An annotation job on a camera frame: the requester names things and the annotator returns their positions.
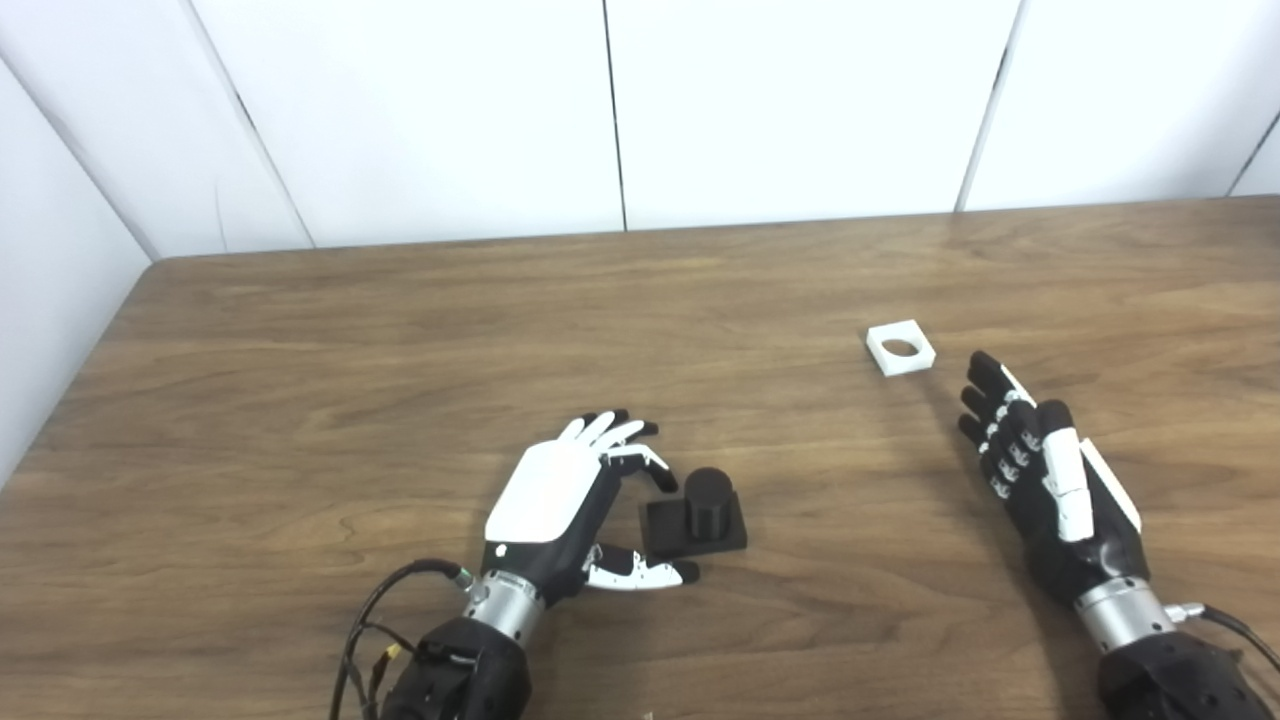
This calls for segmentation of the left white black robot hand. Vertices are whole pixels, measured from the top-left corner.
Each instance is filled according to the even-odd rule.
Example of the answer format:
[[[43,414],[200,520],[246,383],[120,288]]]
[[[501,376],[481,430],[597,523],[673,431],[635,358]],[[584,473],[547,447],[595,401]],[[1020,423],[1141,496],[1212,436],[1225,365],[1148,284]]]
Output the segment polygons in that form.
[[[557,437],[527,447],[486,519],[483,574],[530,584],[545,609],[588,587],[635,592],[698,583],[696,562],[649,559],[600,539],[623,479],[643,474],[662,493],[678,489],[669,464],[644,443],[658,432],[616,409],[577,416]]]

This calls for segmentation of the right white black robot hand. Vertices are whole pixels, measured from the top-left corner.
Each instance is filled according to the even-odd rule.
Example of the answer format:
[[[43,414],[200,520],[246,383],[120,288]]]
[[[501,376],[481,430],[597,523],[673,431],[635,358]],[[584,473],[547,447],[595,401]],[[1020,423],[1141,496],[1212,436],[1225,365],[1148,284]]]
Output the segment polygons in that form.
[[[1036,584],[1070,605],[1106,582],[1148,580],[1140,514],[1061,400],[1036,400],[996,357],[966,369],[957,428],[1023,542]]]

